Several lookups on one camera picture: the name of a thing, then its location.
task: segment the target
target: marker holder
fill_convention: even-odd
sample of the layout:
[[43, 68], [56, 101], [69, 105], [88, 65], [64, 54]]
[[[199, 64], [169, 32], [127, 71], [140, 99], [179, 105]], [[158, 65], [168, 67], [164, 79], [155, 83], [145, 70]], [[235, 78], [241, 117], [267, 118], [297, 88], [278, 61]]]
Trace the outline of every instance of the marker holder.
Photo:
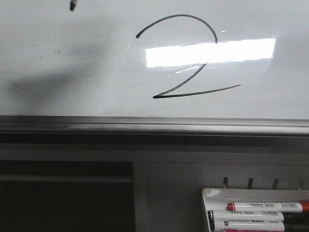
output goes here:
[[236, 188], [204, 188], [202, 208], [205, 228], [210, 230], [209, 210], [227, 210], [230, 202], [299, 202], [309, 200], [309, 190], [260, 190]]

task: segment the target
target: red marker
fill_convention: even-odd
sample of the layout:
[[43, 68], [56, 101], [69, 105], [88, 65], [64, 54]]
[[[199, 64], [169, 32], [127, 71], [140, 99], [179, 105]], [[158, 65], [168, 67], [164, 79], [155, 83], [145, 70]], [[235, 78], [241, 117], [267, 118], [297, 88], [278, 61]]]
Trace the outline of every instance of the red marker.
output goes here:
[[305, 213], [309, 212], [309, 202], [298, 202], [298, 203], [230, 202], [227, 204], [227, 209], [229, 211], [273, 211], [273, 212]]

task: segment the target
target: white surface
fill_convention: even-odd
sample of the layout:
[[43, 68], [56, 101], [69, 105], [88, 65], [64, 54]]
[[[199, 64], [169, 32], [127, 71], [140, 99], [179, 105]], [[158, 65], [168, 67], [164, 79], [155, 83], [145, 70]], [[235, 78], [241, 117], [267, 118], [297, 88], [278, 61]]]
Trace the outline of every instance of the white surface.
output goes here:
[[[0, 115], [309, 119], [307, 0], [79, 0], [73, 13], [69, 2], [0, 1]], [[175, 14], [209, 23], [216, 47], [185, 17], [135, 38]], [[171, 94], [241, 86], [152, 98], [208, 59]]]
[[230, 202], [299, 202], [309, 200], [308, 190], [259, 190], [204, 188], [202, 191], [206, 231], [210, 231], [208, 210], [227, 210]]

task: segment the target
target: black marker writing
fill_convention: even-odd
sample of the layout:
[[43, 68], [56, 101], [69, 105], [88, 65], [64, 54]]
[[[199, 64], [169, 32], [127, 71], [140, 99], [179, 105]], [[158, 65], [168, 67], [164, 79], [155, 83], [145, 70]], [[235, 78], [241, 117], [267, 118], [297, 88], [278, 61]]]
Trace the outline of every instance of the black marker writing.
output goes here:
[[[164, 18], [161, 18], [157, 21], [155, 21], [154, 23], [148, 25], [147, 27], [145, 27], [143, 30], [141, 30], [137, 35], [136, 35], [136, 38], [138, 39], [147, 29], [151, 28], [152, 26], [156, 25], [157, 23], [160, 23], [164, 20], [167, 20], [169, 18], [175, 18], [175, 17], [189, 17], [189, 18], [193, 18], [193, 19], [196, 19], [200, 22], [202, 22], [209, 30], [211, 30], [212, 34], [213, 34], [213, 37], [214, 37], [214, 42], [215, 44], [218, 43], [218, 38], [217, 38], [217, 35], [215, 33], [215, 31], [212, 29], [212, 27], [207, 23], [205, 22], [204, 20], [198, 18], [198, 17], [195, 17], [193, 15], [189, 15], [189, 14], [175, 14], [175, 15], [171, 15], [171, 16], [167, 16], [167, 17], [164, 17]], [[225, 87], [225, 88], [219, 88], [219, 89], [213, 89], [213, 90], [208, 90], [208, 91], [202, 91], [202, 92], [194, 92], [194, 93], [184, 93], [184, 94], [173, 94], [173, 95], [166, 95], [176, 89], [178, 89], [179, 87], [183, 86], [184, 84], [186, 84], [188, 81], [190, 81], [193, 77], [195, 77], [206, 65], [207, 65], [208, 61], [204, 64], [202, 64], [199, 69], [193, 73], [189, 78], [187, 78], [185, 81], [183, 81], [182, 83], [180, 83], [179, 85], [175, 86], [174, 88], [171, 88], [163, 93], [159, 93], [158, 95], [155, 95], [153, 98], [174, 98], [174, 97], [184, 97], [184, 96], [192, 96], [192, 95], [198, 95], [198, 94], [205, 94], [205, 93], [212, 93], [212, 92], [218, 92], [218, 91], [222, 91], [222, 90], [227, 90], [227, 89], [230, 89], [230, 88], [235, 88], [235, 87], [238, 87], [240, 85], [236, 85], [236, 86], [229, 86], [229, 87]]]

